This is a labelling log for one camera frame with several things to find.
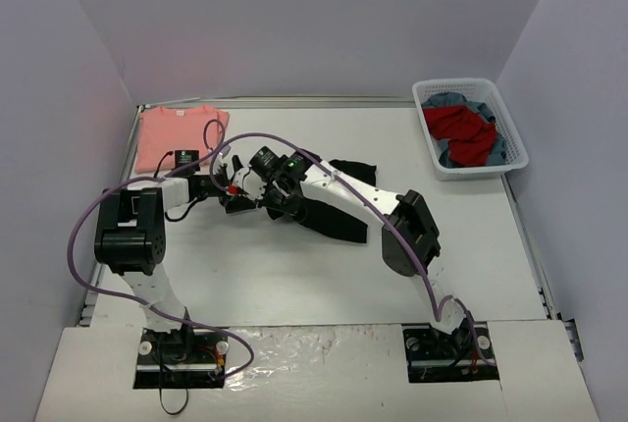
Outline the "black t-shirt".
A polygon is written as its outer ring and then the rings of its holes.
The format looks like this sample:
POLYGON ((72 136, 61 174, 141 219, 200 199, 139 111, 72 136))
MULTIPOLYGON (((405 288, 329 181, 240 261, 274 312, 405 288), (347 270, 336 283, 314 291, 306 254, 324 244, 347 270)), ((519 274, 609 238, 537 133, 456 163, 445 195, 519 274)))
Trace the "black t-shirt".
MULTIPOLYGON (((340 159, 331 160, 330 165, 367 185, 377 184, 376 165, 340 159)), ((368 226, 364 222, 321 201, 306 198, 296 216, 271 209, 267 213, 273 221, 287 218, 325 237, 357 244, 367 242, 368 226)))

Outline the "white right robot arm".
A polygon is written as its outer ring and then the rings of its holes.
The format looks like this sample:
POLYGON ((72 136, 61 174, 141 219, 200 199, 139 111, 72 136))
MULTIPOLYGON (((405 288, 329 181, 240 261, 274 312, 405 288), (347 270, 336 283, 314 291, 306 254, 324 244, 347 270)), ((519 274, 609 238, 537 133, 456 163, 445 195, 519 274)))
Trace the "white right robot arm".
POLYGON ((379 229, 384 263, 410 279, 432 311, 438 350, 456 356, 469 346, 465 312, 444 267, 434 262, 441 254, 440 231, 420 193, 380 189, 311 154, 278 156, 267 146, 253 155, 237 185, 272 216, 290 217, 326 237, 364 243, 370 227, 379 229))

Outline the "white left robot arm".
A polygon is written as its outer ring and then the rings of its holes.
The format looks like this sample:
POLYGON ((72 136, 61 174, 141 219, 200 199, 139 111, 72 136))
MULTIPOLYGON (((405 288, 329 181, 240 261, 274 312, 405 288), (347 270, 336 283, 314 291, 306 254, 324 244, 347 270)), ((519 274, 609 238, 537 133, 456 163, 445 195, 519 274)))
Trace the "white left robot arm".
POLYGON ((125 186, 104 199, 94 240, 97 261, 121 276, 133 296, 141 300, 146 318, 144 339, 161 343, 176 361, 186 361, 196 353, 198 338, 165 270, 166 213, 214 197, 230 212, 236 206, 223 191, 231 182, 227 166, 220 163, 209 177, 199 173, 199 166, 187 165, 194 158, 179 151, 176 166, 184 170, 165 180, 125 186))

